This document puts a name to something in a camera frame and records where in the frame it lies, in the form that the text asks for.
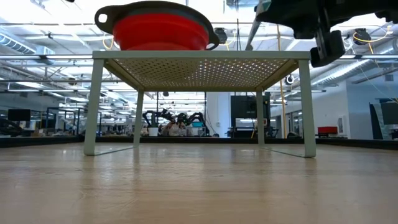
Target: red box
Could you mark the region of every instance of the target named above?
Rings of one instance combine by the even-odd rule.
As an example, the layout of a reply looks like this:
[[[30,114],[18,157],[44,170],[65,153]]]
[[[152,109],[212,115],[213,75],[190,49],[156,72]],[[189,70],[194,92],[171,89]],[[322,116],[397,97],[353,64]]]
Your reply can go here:
[[[318,134],[337,134],[337,127],[318,127]]]

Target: wooden floor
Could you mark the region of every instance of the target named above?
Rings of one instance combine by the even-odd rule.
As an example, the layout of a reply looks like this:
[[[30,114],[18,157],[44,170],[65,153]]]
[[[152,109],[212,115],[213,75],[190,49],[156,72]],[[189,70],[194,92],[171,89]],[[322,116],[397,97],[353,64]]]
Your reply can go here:
[[[82,148],[0,149],[0,223],[398,222],[395,151],[318,146],[302,159],[255,145],[143,144],[86,157]]]

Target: desk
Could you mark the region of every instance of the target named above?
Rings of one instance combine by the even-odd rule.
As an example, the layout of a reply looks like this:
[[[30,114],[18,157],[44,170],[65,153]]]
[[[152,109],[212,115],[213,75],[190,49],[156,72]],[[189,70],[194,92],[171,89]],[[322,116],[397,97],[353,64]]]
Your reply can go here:
[[[274,51],[96,51],[93,52],[84,153],[95,156],[96,114],[103,68],[138,91],[136,114],[142,114],[145,91],[250,91],[262,104],[264,90],[299,68],[303,108],[305,154],[315,157],[309,52]],[[262,106],[257,114],[263,114]],[[263,117],[259,147],[264,147]],[[139,147],[141,119],[136,119],[134,147]]]

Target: red collapsible bowl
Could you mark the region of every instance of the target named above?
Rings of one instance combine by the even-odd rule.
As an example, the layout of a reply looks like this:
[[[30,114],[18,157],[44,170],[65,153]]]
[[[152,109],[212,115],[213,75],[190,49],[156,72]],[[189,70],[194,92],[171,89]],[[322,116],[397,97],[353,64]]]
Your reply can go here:
[[[95,14],[95,23],[114,35],[121,50],[213,50],[220,43],[203,14],[174,2],[106,6]]]
[[[128,16],[113,35],[121,50],[205,50],[209,39],[202,25],[166,13]]]

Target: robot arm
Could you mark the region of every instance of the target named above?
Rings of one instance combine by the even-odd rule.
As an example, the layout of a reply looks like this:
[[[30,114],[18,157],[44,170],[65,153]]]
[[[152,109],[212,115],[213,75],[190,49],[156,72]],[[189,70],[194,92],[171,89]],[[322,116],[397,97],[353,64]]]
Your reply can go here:
[[[296,39],[315,38],[317,47],[311,49],[313,67],[327,65],[345,54],[341,32],[330,32],[334,25],[369,13],[398,23],[398,1],[391,0],[259,0],[255,11],[257,23],[288,26]]]
[[[166,109],[163,109],[162,112],[156,112],[156,111],[146,111],[145,113],[142,114],[142,117],[145,119],[146,123],[149,126],[152,126],[152,124],[149,122],[147,115],[148,114],[152,114],[152,116],[154,118],[164,118],[167,119],[169,121],[174,121],[173,116],[170,112],[168,112]]]
[[[201,113],[201,112],[197,112],[197,113],[193,113],[189,118],[187,118],[186,120],[185,120],[185,125],[190,125],[190,124],[192,124],[192,122],[194,121],[194,120],[199,120],[199,122],[202,122],[202,124],[203,124],[203,127],[205,128],[205,133],[206,133],[206,136],[208,136],[208,135],[210,135],[210,130],[207,128],[207,126],[206,126],[206,121],[205,121],[205,119],[203,118],[203,114]]]

